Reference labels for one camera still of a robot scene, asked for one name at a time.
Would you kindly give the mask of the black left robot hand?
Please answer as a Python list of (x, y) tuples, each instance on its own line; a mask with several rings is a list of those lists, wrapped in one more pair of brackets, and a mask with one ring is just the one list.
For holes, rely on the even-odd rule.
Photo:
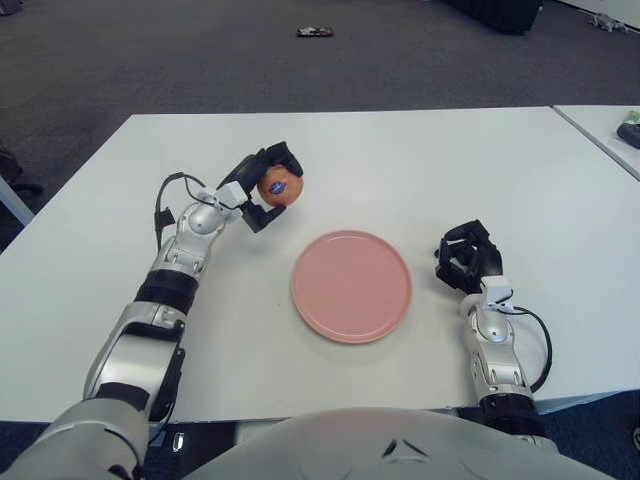
[(219, 184), (237, 181), (247, 195), (240, 205), (242, 218), (254, 233), (266, 228), (301, 195), (303, 168), (280, 142), (243, 159)]

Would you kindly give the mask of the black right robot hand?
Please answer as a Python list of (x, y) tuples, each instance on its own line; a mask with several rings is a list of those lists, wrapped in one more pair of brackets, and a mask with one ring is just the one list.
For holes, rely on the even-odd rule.
[(480, 293), (483, 277), (503, 274), (501, 254), (479, 220), (446, 232), (434, 255), (436, 277), (466, 294)]

